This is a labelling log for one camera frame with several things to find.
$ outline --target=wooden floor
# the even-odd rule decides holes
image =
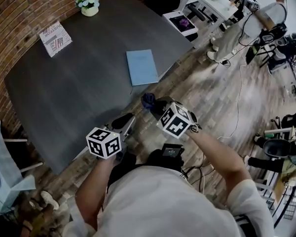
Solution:
[[[208,48],[191,51],[171,68],[160,83],[151,85],[147,92],[154,93],[157,98],[170,95],[180,101],[196,114],[202,128],[216,138],[229,137],[237,126],[231,138],[220,140],[241,156],[263,156],[261,149],[252,143],[253,135],[270,128],[271,118],[295,113],[296,99],[287,96],[280,81],[270,76],[266,67],[259,68],[261,58],[241,67],[240,74],[240,66],[244,64],[240,54],[231,59],[230,67],[225,67],[212,64],[205,58]],[[162,148],[165,142],[184,145],[185,167],[202,163],[202,152],[187,136],[177,140],[155,126],[152,115],[142,109],[140,96],[134,99],[125,112],[132,112],[137,118],[134,134],[128,140],[128,145],[138,156],[138,163],[144,162],[150,152]],[[70,217],[66,200],[74,196],[77,187],[94,164],[93,156],[85,154],[59,176],[55,176],[45,165],[31,172],[36,177],[37,190],[28,194],[28,197],[38,199],[39,191],[47,190],[61,205],[54,214],[54,221],[46,228],[47,231],[49,227],[57,227],[62,231]],[[203,171],[205,175],[209,173],[210,166]],[[256,169],[251,171],[253,177],[259,173]],[[189,182],[193,183],[199,178],[200,173],[195,170],[190,174]],[[221,176],[214,171],[205,179],[205,194],[211,195],[216,201],[224,202],[224,181]],[[198,185],[198,182],[193,184],[196,189]]]

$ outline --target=brick wall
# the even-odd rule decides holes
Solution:
[[[74,0],[0,0],[0,120],[10,134],[20,127],[4,77],[51,23],[78,9]]]

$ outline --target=white shirt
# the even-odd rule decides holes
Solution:
[[[231,191],[227,207],[214,207],[177,171],[142,166],[110,186],[94,237],[241,237],[233,217],[241,214],[258,237],[274,236],[272,217],[252,180]]]
[[[281,2],[274,2],[269,4],[268,6],[258,10],[261,16],[265,19],[270,18],[273,23],[280,24],[285,19],[285,12],[286,10],[283,8],[285,5]],[[256,38],[260,35],[261,30],[263,29],[263,24],[258,20],[258,18],[253,14],[252,16],[247,15],[243,19],[238,22],[239,26],[243,29],[244,26],[244,33],[249,35],[252,38]]]

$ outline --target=blue book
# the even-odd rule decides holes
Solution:
[[[142,85],[159,82],[152,51],[127,51],[127,62],[132,85]]]

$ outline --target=small white pot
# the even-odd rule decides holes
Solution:
[[[98,7],[91,7],[91,8],[84,8],[84,7],[82,7],[81,8],[81,13],[84,16],[87,16],[87,17],[92,17],[95,14],[97,14],[98,12],[99,12],[99,8]]]

